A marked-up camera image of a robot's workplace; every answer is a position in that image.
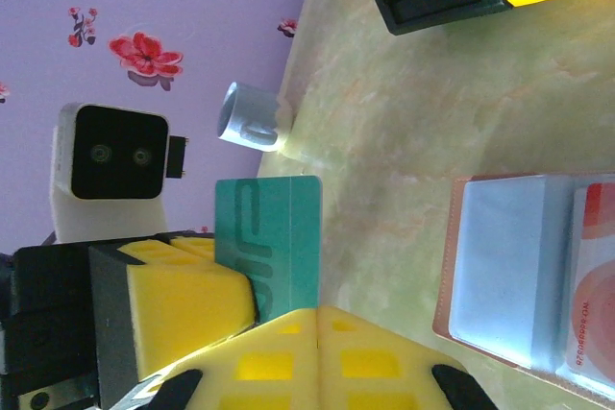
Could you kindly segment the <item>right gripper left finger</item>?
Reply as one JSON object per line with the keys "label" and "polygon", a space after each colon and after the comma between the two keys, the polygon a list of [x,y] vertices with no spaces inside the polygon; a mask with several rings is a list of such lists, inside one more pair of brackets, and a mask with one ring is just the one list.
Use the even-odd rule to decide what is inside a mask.
{"label": "right gripper left finger", "polygon": [[155,384],[149,409],[316,409],[317,312],[299,309],[196,350]]}

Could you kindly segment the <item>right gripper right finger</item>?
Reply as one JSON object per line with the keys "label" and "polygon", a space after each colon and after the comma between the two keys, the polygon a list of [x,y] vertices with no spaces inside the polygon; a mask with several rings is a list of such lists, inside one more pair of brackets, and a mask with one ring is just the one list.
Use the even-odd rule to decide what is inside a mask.
{"label": "right gripper right finger", "polygon": [[317,310],[323,409],[494,409],[463,365],[339,308]]}

